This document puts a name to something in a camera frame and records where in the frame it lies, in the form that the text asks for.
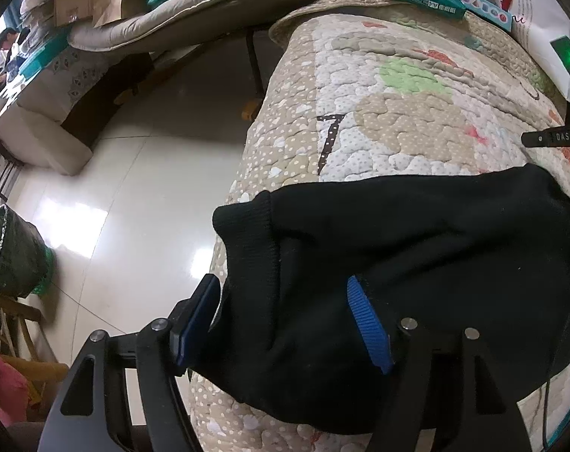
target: green patch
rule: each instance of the green patch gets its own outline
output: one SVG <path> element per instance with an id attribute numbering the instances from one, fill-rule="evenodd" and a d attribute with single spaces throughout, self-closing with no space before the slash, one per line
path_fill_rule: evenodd
<path id="1" fill-rule="evenodd" d="M 433 73 L 401 58 L 390 58 L 379 68 L 379 75 L 386 86 L 402 93 L 450 93 Z"/>
<path id="2" fill-rule="evenodd" d="M 470 49 L 480 50 L 480 47 L 483 46 L 482 41 L 473 35 L 465 36 L 463 42 L 465 43 L 465 46 L 467 46 Z"/>

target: pink cloth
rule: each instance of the pink cloth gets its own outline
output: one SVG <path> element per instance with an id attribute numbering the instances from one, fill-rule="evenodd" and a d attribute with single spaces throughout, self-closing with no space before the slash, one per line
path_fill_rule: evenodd
<path id="1" fill-rule="evenodd" d="M 0 421 L 7 427 L 27 421 L 28 380 L 0 358 Z"/>

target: table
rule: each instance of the table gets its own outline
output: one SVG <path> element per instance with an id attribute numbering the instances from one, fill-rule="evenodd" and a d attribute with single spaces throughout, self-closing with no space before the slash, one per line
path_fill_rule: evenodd
<path id="1" fill-rule="evenodd" d="M 77 175 L 92 151 L 61 127 L 114 64 L 104 53 L 68 46 L 34 77 L 19 75 L 0 93 L 0 140 L 18 160 Z"/>

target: mattress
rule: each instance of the mattress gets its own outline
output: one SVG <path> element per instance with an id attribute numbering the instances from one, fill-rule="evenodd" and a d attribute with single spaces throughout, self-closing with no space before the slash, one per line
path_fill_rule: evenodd
<path id="1" fill-rule="evenodd" d="M 227 203 L 299 182 L 479 175 L 528 162 L 570 196 L 570 148 L 525 149 L 520 140 L 562 125 L 564 100 L 515 41 L 479 17 L 454 22 L 389 0 L 319 0 L 270 34 L 286 50 Z M 220 239 L 212 271 L 224 282 Z M 518 403 L 535 451 L 543 390 Z M 282 423 L 198 374 L 186 400 L 207 452 L 361 452 L 370 438 Z M 569 410 L 570 365 L 551 381 L 549 437 Z"/>

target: black sweatshirt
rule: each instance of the black sweatshirt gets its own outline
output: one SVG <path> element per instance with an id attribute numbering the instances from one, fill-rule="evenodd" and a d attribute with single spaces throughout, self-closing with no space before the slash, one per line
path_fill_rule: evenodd
<path id="1" fill-rule="evenodd" d="M 367 433 L 384 398 L 346 299 L 477 328 L 520 400 L 545 383 L 570 308 L 570 199 L 533 165 L 263 191 L 218 208 L 228 279 L 196 370 L 289 423 Z M 570 326 L 554 372 L 570 362 Z"/>

